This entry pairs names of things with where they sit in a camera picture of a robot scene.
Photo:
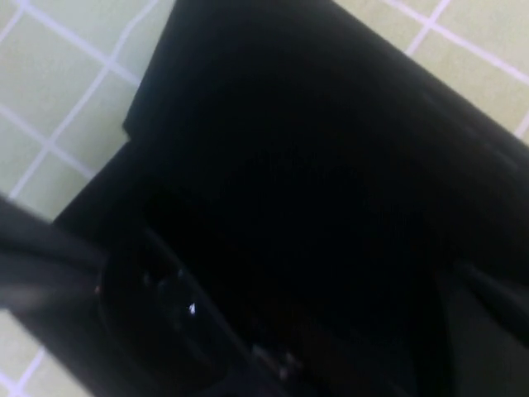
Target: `light green tile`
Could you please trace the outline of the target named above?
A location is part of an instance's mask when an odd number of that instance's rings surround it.
[[[0,116],[0,193],[9,193],[40,149],[40,143]]]
[[[110,54],[126,24],[148,0],[31,0],[99,50]]]
[[[101,169],[126,142],[122,123],[136,89],[108,74],[57,145],[93,170]]]
[[[38,351],[38,341],[7,310],[0,311],[0,371],[16,383]]]
[[[378,0],[337,0],[336,4],[400,50],[405,50],[410,45],[422,27],[399,10]]]
[[[100,69],[54,32],[22,17],[0,45],[0,103],[49,135]]]
[[[511,132],[529,109],[529,87],[435,32],[413,59]]]
[[[425,17],[429,17],[431,15],[440,1],[441,0],[400,0],[401,3],[406,4]]]
[[[90,394],[57,360],[46,354],[24,391],[31,397],[91,397]]]
[[[44,219],[54,219],[87,184],[87,180],[52,154],[27,181],[17,202]]]
[[[160,0],[156,7],[132,31],[118,58],[118,63],[143,76],[149,65],[174,0]]]
[[[527,0],[452,0],[439,23],[529,74]]]
[[[15,15],[17,8],[8,0],[0,0],[0,32]]]

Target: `tile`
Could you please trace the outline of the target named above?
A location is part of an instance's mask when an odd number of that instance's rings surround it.
[[[31,0],[61,25],[110,55],[126,24],[148,0]]]
[[[38,155],[41,144],[0,116],[0,193],[8,194]]]
[[[44,219],[52,220],[87,182],[76,170],[48,154],[20,192],[17,203]]]
[[[0,330],[0,371],[17,382],[40,345],[7,310],[0,311]]]
[[[529,74],[526,0],[452,0],[438,22]]]
[[[398,0],[425,17],[429,17],[441,0]]]
[[[17,7],[11,2],[8,0],[0,0],[0,31],[6,27],[16,11]]]
[[[138,76],[145,74],[173,5],[174,0],[160,0],[143,21],[138,23],[120,52],[120,65]]]
[[[375,0],[336,0],[336,4],[350,12],[391,44],[405,50],[421,24],[388,4]]]
[[[529,109],[529,87],[435,32],[413,59],[510,132]]]
[[[91,397],[92,395],[54,357],[46,354],[24,392],[31,397]]]
[[[92,170],[100,170],[126,142],[122,123],[136,89],[108,74],[57,140],[57,145]]]
[[[0,103],[50,135],[100,69],[97,61],[24,16],[0,45]]]

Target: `tiled floor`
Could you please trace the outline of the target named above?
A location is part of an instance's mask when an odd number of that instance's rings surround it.
[[[0,192],[54,218],[125,141],[174,0],[0,0]],[[529,142],[529,2],[336,0]],[[0,397],[88,395],[0,312]]]
[[[0,0],[0,193],[53,219],[105,165],[173,3]],[[2,311],[3,396],[89,393]]]
[[[529,2],[335,1],[529,143]]]

